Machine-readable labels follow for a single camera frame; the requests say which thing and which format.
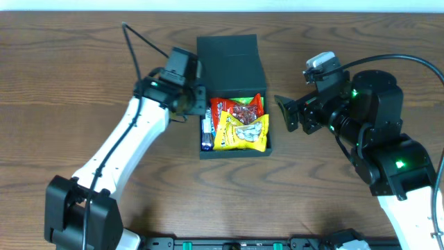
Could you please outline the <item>red snack bag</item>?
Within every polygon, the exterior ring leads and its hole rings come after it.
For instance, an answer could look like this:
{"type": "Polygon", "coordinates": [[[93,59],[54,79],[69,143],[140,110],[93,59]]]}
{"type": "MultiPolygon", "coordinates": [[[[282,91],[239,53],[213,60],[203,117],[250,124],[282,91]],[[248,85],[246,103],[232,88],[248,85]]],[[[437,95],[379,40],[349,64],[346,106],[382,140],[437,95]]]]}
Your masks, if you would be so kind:
{"type": "Polygon", "coordinates": [[[254,100],[249,105],[243,106],[231,101],[230,99],[213,98],[210,99],[212,120],[214,127],[217,130],[221,113],[223,111],[230,113],[233,117],[238,119],[242,124],[249,124],[264,114],[263,97],[261,94],[256,94],[254,100]]]}

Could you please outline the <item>dark purple chocolate bar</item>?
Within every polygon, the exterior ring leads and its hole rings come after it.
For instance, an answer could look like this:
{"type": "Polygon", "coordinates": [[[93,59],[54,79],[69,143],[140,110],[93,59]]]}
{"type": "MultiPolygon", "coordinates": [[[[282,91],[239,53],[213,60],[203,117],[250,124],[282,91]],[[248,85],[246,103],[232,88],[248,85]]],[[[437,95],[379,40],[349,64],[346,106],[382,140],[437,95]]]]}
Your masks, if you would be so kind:
{"type": "Polygon", "coordinates": [[[201,120],[201,149],[211,151],[214,147],[214,127],[212,122],[212,111],[207,108],[201,120]]]}

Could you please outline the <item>yellow nut snack bag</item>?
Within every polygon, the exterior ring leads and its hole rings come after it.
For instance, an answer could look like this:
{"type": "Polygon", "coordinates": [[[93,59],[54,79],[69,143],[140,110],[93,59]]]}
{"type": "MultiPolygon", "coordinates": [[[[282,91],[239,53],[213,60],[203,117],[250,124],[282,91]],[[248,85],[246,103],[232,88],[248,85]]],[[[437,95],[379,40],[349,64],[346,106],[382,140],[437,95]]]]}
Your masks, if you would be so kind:
{"type": "Polygon", "coordinates": [[[221,112],[213,150],[254,149],[265,152],[269,130],[269,115],[265,114],[250,124],[242,124],[226,111],[221,112]]]}

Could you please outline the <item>green Haribo gummy bag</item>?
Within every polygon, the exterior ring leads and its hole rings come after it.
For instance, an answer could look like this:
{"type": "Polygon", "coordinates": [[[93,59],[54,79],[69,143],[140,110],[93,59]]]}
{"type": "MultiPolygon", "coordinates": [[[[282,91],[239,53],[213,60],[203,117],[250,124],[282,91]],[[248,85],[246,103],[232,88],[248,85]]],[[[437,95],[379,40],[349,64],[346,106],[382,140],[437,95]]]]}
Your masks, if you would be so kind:
{"type": "Polygon", "coordinates": [[[254,100],[253,97],[239,97],[239,98],[232,98],[231,101],[238,103],[239,105],[247,106],[250,104],[251,101],[254,100]]]}

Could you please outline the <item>blue Oreo cookie pack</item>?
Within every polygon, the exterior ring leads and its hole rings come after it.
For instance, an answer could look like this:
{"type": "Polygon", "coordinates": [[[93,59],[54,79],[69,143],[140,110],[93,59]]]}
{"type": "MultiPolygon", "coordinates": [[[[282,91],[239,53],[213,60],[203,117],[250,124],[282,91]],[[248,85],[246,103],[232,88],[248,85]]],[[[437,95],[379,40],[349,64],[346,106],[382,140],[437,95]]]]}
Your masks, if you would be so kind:
{"type": "Polygon", "coordinates": [[[212,120],[211,108],[207,108],[204,117],[201,120],[202,132],[204,134],[210,134],[213,138],[216,136],[216,129],[212,120]]]}

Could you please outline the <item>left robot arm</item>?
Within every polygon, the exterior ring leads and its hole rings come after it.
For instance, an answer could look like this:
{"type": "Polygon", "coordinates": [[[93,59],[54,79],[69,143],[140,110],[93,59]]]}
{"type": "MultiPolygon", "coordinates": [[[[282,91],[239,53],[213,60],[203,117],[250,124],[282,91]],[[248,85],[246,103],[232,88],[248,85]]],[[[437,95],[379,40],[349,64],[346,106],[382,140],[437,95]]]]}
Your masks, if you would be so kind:
{"type": "Polygon", "coordinates": [[[143,249],[145,239],[123,226],[119,201],[136,166],[170,116],[204,115],[198,56],[173,48],[164,67],[135,84],[117,127],[71,178],[46,188],[44,239],[57,249],[143,249]]]}

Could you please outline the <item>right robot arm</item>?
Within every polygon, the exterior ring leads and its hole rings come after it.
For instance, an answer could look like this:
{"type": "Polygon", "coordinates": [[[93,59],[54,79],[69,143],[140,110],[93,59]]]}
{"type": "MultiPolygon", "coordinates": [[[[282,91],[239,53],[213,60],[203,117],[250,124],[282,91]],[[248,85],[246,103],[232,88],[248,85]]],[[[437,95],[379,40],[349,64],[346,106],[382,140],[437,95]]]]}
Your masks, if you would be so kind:
{"type": "Polygon", "coordinates": [[[404,94],[396,78],[368,69],[356,74],[333,53],[307,61],[315,90],[300,99],[276,96],[288,131],[335,137],[345,157],[389,218],[402,249],[443,248],[443,168],[402,132],[404,94]]]}

